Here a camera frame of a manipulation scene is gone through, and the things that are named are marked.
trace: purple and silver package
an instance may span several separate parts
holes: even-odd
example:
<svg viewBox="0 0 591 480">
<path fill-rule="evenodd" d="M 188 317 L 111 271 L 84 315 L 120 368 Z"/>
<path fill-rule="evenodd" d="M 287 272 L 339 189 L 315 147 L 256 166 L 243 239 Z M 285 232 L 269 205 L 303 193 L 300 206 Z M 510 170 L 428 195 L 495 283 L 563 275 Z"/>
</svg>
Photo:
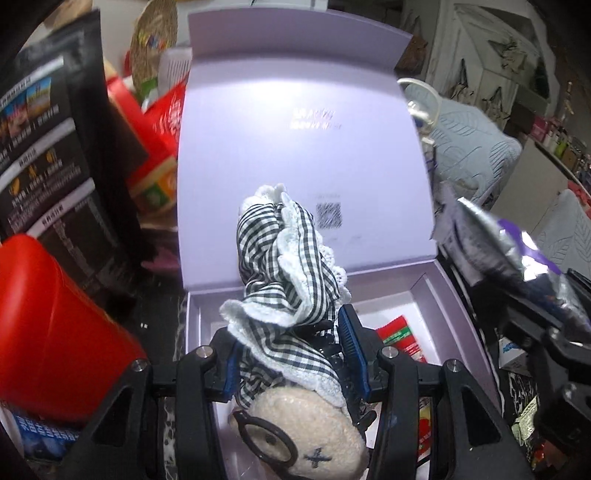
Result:
<svg viewBox="0 0 591 480">
<path fill-rule="evenodd" d="M 447 217 L 453 222 L 451 235 L 470 266 L 552 314 L 572 332 L 571 340 L 591 343 L 591 322 L 579 298 L 529 234 L 464 198 L 454 203 Z"/>
</svg>

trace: black snack bag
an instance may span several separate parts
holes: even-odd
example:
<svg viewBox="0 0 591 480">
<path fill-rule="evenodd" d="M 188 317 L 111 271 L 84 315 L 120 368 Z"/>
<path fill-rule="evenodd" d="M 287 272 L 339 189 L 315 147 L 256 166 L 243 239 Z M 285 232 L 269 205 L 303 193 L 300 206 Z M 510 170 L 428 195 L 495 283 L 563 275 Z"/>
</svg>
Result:
<svg viewBox="0 0 591 480">
<path fill-rule="evenodd" d="M 154 256 L 119 167 L 114 129 L 99 11 L 22 50 L 5 67 L 0 80 L 0 233 L 3 239 L 20 232 L 38 238 L 95 299 L 103 297 L 101 288 L 129 291 L 129 272 Z M 94 214 L 84 214 L 87 220 L 74 218 L 88 212 L 82 194 L 92 196 Z M 89 221 L 98 222 L 105 244 Z M 50 229 L 61 233 L 50 234 Z M 56 247 L 56 238 L 62 248 Z"/>
</svg>

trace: gingham fabric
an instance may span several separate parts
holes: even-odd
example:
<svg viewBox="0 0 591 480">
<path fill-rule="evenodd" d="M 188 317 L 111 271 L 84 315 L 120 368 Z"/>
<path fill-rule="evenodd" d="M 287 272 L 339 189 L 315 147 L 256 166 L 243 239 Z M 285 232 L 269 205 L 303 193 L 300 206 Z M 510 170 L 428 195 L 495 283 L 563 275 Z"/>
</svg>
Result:
<svg viewBox="0 0 591 480">
<path fill-rule="evenodd" d="M 291 253 L 286 252 L 282 236 L 290 238 Z M 339 283 L 321 253 L 324 247 L 312 215 L 286 194 L 280 202 L 254 204 L 239 219 L 237 244 L 244 299 L 228 300 L 220 313 L 230 333 L 246 346 L 238 404 L 248 408 L 267 388 L 297 384 L 343 407 L 345 400 L 330 363 L 293 332 L 298 325 L 334 323 L 341 297 Z"/>
</svg>

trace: metal screw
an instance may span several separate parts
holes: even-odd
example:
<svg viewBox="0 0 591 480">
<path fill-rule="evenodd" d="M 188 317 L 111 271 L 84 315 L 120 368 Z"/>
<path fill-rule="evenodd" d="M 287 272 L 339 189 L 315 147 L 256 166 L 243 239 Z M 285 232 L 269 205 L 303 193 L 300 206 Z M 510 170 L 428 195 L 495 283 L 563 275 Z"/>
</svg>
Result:
<svg viewBox="0 0 591 480">
<path fill-rule="evenodd" d="M 445 366 L 454 373 L 459 372 L 463 367 L 462 362 L 456 360 L 455 358 L 445 362 Z"/>
<path fill-rule="evenodd" d="M 213 355 L 213 348 L 211 348 L 209 345 L 198 346 L 195 350 L 195 353 L 199 358 L 209 358 Z"/>
<path fill-rule="evenodd" d="M 134 360 L 133 362 L 131 362 L 131 369 L 134 372 L 143 372 L 147 366 L 148 366 L 148 361 L 143 358 L 138 358 L 137 360 Z"/>
<path fill-rule="evenodd" d="M 386 358 L 396 358 L 398 356 L 398 349 L 393 346 L 385 346 L 382 348 L 382 355 Z"/>
<path fill-rule="evenodd" d="M 568 383 L 564 386 L 564 396 L 571 400 L 573 398 L 573 393 L 577 390 L 575 384 Z"/>
</svg>

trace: box lid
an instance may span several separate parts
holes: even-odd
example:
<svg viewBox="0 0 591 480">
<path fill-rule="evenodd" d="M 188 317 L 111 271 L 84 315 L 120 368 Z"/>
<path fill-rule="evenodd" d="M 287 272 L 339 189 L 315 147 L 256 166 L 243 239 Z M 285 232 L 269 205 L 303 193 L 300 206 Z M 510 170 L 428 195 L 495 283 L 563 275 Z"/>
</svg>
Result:
<svg viewBox="0 0 591 480">
<path fill-rule="evenodd" d="M 318 230 L 349 274 L 435 257 L 424 159 L 392 72 L 408 34 L 275 8 L 199 12 L 189 28 L 178 158 L 186 289 L 241 288 L 238 208 L 264 184 L 285 184 L 329 227 Z"/>
</svg>

